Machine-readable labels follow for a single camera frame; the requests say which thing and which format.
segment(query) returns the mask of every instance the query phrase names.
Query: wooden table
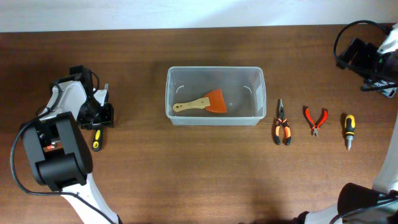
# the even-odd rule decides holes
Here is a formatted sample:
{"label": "wooden table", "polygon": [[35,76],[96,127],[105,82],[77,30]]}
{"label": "wooden table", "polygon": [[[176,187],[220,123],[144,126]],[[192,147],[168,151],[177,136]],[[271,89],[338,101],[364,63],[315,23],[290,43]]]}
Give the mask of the wooden table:
{"label": "wooden table", "polygon": [[[371,187],[396,120],[396,98],[360,92],[362,79],[335,67],[332,46],[342,26],[111,30],[0,34],[1,223],[81,223],[61,197],[26,195],[14,183],[9,151],[19,125],[47,103],[49,83],[86,65],[110,85],[115,128],[93,153],[93,176],[124,223],[251,223],[296,217],[336,203],[348,182]],[[368,26],[342,37],[339,52],[361,37],[379,45]],[[165,115],[172,66],[258,66],[264,71],[267,116],[257,126],[173,126]],[[271,127],[284,101],[292,144],[276,146]],[[303,117],[321,108],[328,121],[313,138]],[[355,115],[351,151],[341,114]],[[92,131],[82,131],[91,142]],[[22,144],[16,169],[32,190]]]}

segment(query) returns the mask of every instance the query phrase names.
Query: wooden handle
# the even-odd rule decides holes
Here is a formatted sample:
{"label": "wooden handle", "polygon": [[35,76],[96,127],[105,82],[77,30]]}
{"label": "wooden handle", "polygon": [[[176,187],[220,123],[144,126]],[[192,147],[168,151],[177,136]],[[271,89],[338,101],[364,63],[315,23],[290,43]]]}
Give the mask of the wooden handle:
{"label": "wooden handle", "polygon": [[204,97],[188,103],[176,103],[173,105],[173,110],[180,112],[187,109],[205,109],[207,106],[210,106],[210,100],[208,97]]}

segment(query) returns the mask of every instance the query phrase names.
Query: clear plastic bin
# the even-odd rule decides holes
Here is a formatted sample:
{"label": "clear plastic bin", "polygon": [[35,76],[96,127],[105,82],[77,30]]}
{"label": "clear plastic bin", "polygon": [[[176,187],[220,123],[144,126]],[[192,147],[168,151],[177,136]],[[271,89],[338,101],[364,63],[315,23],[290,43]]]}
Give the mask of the clear plastic bin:
{"label": "clear plastic bin", "polygon": [[[227,113],[173,110],[221,89]],[[166,115],[174,125],[256,125],[266,115],[266,84],[259,67],[171,67],[166,83]]]}

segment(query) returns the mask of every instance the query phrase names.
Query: black and orange pliers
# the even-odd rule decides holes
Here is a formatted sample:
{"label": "black and orange pliers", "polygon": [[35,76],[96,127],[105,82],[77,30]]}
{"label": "black and orange pliers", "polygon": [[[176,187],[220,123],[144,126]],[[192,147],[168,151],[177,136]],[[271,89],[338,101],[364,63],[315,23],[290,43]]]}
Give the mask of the black and orange pliers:
{"label": "black and orange pliers", "polygon": [[290,145],[290,142],[292,140],[292,132],[290,131],[289,124],[287,122],[287,119],[285,119],[285,109],[284,105],[282,104],[282,100],[279,100],[279,112],[278,112],[278,118],[276,120],[276,128],[275,128],[275,142],[277,145],[280,145],[280,139],[279,139],[279,128],[282,125],[285,129],[286,133],[286,142],[285,145],[288,146]]}
{"label": "black and orange pliers", "polygon": [[320,129],[321,125],[323,125],[323,123],[328,119],[328,110],[323,108],[322,115],[319,117],[318,121],[314,123],[310,115],[310,110],[307,106],[304,106],[304,117],[310,124],[311,130],[313,130],[312,136],[318,137],[318,130]]}

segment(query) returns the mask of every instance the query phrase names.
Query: screwdriver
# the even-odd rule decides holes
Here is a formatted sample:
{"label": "screwdriver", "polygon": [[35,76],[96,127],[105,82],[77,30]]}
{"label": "screwdriver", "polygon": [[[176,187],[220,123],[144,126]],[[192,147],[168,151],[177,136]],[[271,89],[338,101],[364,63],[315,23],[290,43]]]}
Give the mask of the screwdriver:
{"label": "screwdriver", "polygon": [[344,128],[346,129],[347,149],[349,150],[354,139],[355,119],[353,115],[347,115]]}

